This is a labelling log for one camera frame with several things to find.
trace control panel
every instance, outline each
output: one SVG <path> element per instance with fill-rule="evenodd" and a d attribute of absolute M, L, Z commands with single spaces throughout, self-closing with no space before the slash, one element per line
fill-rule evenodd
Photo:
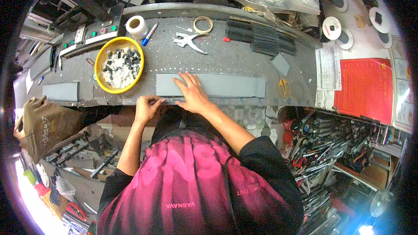
<path fill-rule="evenodd" d="M 96 20 L 88 26 L 80 26 L 75 32 L 64 32 L 61 43 L 60 57 L 70 57 L 81 51 L 99 48 L 115 37 L 125 35 L 125 27 L 122 21 L 124 3 L 110 8 L 109 14 L 112 20 L 101 22 Z"/>

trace blue marker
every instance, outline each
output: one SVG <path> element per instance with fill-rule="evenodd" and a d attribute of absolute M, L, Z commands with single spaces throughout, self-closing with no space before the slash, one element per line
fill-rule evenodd
<path fill-rule="evenodd" d="M 42 82 L 42 80 L 44 79 L 44 77 L 41 77 L 40 79 L 39 79 L 39 82 L 38 82 L 38 85 L 40 85 L 40 83 Z"/>
<path fill-rule="evenodd" d="M 152 34 L 154 33 L 154 31 L 157 29 L 158 26 L 158 22 L 153 26 L 153 28 L 151 29 L 151 31 L 147 34 L 147 36 L 144 38 L 144 40 L 142 40 L 142 45 L 146 46 L 148 43 L 148 40 L 150 39 L 150 37 L 152 36 Z"/>

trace gray workbench surface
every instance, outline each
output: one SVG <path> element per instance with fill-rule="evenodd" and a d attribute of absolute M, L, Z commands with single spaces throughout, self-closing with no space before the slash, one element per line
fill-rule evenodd
<path fill-rule="evenodd" d="M 105 92 L 92 79 L 94 67 L 86 62 L 86 58 L 95 60 L 98 50 L 63 59 L 63 70 L 47 74 L 38 86 L 37 81 L 26 94 L 25 76 L 15 83 L 16 108 L 32 96 L 42 96 L 42 85 L 59 82 L 80 82 L 80 102 L 57 102 L 64 106 L 91 106 L 91 105 L 134 105 L 136 99 L 142 95 L 155 94 L 155 75 L 160 72 L 189 72 L 196 73 L 222 73 L 231 75 L 262 77 L 267 80 L 266 98 L 211 98 L 217 105 L 291 105 L 314 106 L 316 95 L 316 61 L 315 50 L 304 44 L 297 43 L 297 54 L 293 57 L 285 54 L 290 65 L 286 80 L 290 86 L 290 103 L 286 103 L 279 96 L 277 86 L 280 80 L 279 73 L 269 63 L 268 55 L 254 53 L 249 44 L 242 42 L 224 42 L 226 21 L 214 20 L 210 37 L 194 39 L 200 49 L 208 52 L 202 55 L 191 49 L 188 45 L 182 48 L 173 42 L 176 32 L 191 34 L 182 28 L 193 28 L 194 18 L 154 18 L 147 19 L 151 27 L 159 22 L 146 47 L 143 47 L 145 63 L 144 71 L 130 90 L 125 93 L 113 95 Z M 167 104 L 173 103 L 170 98 Z"/>

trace yellow basket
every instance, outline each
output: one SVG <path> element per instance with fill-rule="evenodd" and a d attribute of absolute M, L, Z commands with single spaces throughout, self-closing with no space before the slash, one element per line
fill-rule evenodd
<path fill-rule="evenodd" d="M 141 54 L 141 63 L 140 63 L 138 75 L 136 76 L 135 81 L 133 81 L 130 85 L 128 85 L 125 88 L 113 87 L 109 83 L 104 81 L 102 77 L 103 63 L 107 62 L 106 52 L 110 50 L 112 51 L 112 53 L 114 53 L 116 48 L 123 49 L 126 47 L 129 47 L 129 49 L 137 49 L 138 52 Z M 99 86 L 106 92 L 114 93 L 114 94 L 126 92 L 129 89 L 131 89 L 132 86 L 134 86 L 136 82 L 138 82 L 139 77 L 141 77 L 143 70 L 144 70 L 144 53 L 142 52 L 142 48 L 141 46 L 139 46 L 139 44 L 135 40 L 129 37 L 117 37 L 107 42 L 102 47 L 99 54 L 97 55 L 96 64 L 94 65 L 94 72 L 96 74 L 96 78 L 97 78 L 97 82 L 99 83 Z"/>

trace workbench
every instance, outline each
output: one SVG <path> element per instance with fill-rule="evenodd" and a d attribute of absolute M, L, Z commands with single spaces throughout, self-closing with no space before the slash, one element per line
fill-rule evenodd
<path fill-rule="evenodd" d="M 197 10 L 197 5 L 200 5 L 200 9 L 203 10 Z M 135 14 L 144 16 L 147 18 L 146 22 L 149 27 L 159 22 L 158 28 L 147 46 L 142 47 L 145 57 L 144 70 L 134 87 L 118 95 L 102 90 L 97 82 L 92 79 L 94 67 L 86 62 L 86 58 L 96 59 L 99 50 L 94 50 L 69 59 L 63 59 L 63 70 L 60 71 L 58 69 L 57 72 L 45 75 L 39 86 L 37 81 L 34 81 L 28 94 L 26 94 L 25 75 L 21 76 L 15 82 L 16 108 L 22 108 L 24 103 L 33 96 L 42 96 L 42 85 L 59 82 L 80 82 L 79 102 L 57 102 L 62 106 L 135 105 L 138 97 L 155 94 L 157 73 L 184 71 L 222 73 L 266 79 L 265 98 L 211 98 L 211 101 L 217 105 L 314 106 L 316 95 L 315 48 L 319 48 L 320 44 L 310 44 L 306 41 L 306 38 L 300 39 L 300 31 L 293 29 L 296 31 L 296 34 L 299 33 L 296 36 L 298 40 L 296 42 L 296 55 L 284 54 L 286 61 L 290 65 L 288 75 L 286 76 L 290 86 L 290 102 L 286 102 L 285 99 L 279 96 L 277 90 L 280 75 L 269 63 L 271 56 L 252 52 L 247 43 L 223 41 L 226 19 L 228 18 L 225 17 L 226 11 L 233 12 L 226 13 L 229 16 L 251 17 L 252 20 L 258 22 L 261 21 L 262 17 L 237 8 L 208 4 L 161 3 L 134 8 L 137 8 L 139 11 L 135 12 L 135 9 L 126 8 L 124 14 L 128 17 Z M 157 13 L 162 18 L 152 18 Z M 188 17 L 170 17 L 177 14 L 179 16 L 187 15 Z M 182 48 L 173 42 L 176 32 L 188 33 L 176 26 L 185 29 L 192 28 L 195 16 L 199 15 L 207 15 L 214 22 L 213 29 L 210 32 L 212 37 L 194 39 L 196 46 L 208 52 L 207 55 L 198 53 L 188 45 Z M 213 19 L 214 16 L 224 20 Z M 174 104 L 174 100 L 167 98 L 165 104 Z"/>

